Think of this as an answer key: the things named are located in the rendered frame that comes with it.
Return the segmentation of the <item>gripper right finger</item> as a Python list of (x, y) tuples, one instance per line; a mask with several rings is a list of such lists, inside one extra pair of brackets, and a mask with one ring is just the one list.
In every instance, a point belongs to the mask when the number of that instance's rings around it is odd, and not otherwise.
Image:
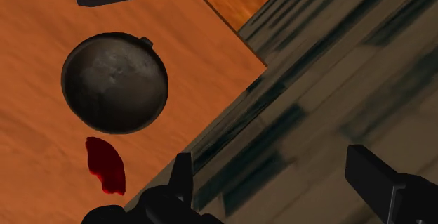
[(363, 145), (347, 147), (345, 179), (384, 224), (438, 224), (438, 185), (396, 172)]

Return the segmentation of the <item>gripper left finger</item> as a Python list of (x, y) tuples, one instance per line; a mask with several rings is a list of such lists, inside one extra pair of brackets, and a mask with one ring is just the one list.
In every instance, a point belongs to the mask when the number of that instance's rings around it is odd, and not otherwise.
[(199, 214), (191, 207), (193, 191), (192, 157), (175, 157), (168, 184), (146, 189), (129, 211), (118, 205), (89, 211), (81, 224), (224, 224), (215, 216)]

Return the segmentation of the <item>dark red curved piece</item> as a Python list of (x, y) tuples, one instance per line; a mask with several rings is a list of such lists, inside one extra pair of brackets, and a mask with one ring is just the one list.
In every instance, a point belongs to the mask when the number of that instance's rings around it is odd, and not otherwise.
[(87, 137), (85, 146), (88, 170), (99, 179), (102, 191), (107, 194), (124, 195), (126, 175), (119, 153), (110, 143), (96, 137)]

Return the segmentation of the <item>dark grey round bowl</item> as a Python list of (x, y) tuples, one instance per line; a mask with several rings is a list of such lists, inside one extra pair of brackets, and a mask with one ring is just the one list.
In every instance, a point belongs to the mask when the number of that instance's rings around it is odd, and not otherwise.
[(67, 56), (62, 94), (83, 123), (126, 134), (150, 125), (168, 100), (166, 68), (146, 37), (123, 32), (92, 36)]

